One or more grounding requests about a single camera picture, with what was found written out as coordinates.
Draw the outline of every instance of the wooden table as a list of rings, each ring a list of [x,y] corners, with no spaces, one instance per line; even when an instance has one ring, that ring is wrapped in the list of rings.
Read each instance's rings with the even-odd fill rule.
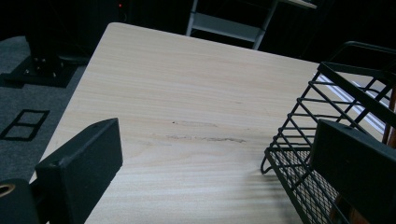
[[[260,165],[317,67],[112,23],[43,158],[119,118],[123,166],[87,223],[299,223]]]

